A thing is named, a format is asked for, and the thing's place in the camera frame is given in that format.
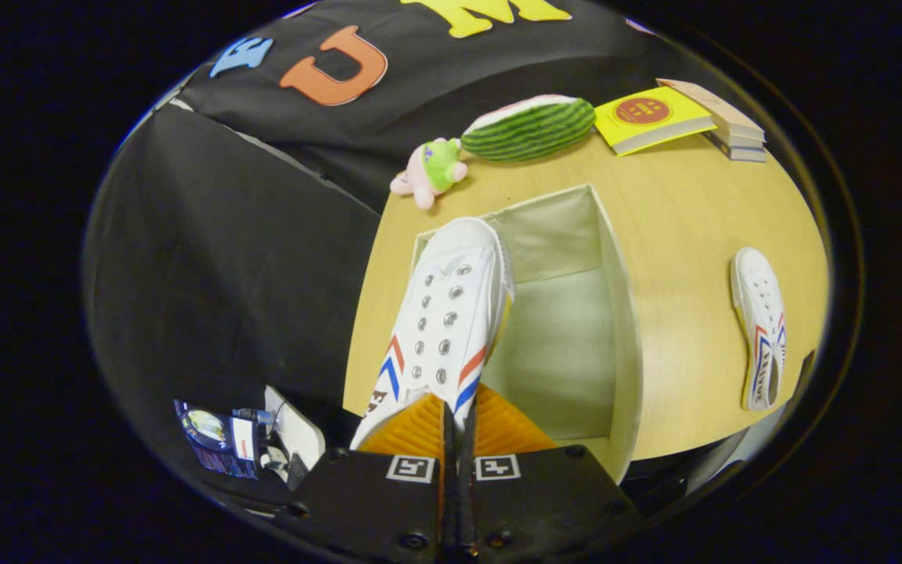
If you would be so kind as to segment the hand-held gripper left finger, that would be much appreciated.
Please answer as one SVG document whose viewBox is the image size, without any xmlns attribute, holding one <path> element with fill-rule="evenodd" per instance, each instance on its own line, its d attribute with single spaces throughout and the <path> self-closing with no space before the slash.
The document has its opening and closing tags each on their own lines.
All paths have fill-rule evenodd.
<svg viewBox="0 0 902 564">
<path fill-rule="evenodd" d="M 426 394 L 358 447 L 330 447 L 275 526 L 325 559 L 439 563 L 460 540 L 457 463 L 443 400 Z"/>
</svg>

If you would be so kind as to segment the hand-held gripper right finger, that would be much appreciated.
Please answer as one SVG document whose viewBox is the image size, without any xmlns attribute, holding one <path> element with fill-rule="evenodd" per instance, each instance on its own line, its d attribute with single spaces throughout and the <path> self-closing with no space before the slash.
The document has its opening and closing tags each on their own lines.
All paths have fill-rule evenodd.
<svg viewBox="0 0 902 564">
<path fill-rule="evenodd" d="M 480 385 L 457 447 L 463 563 L 576 563 L 640 532 L 636 504 L 588 446 L 561 446 Z"/>
</svg>

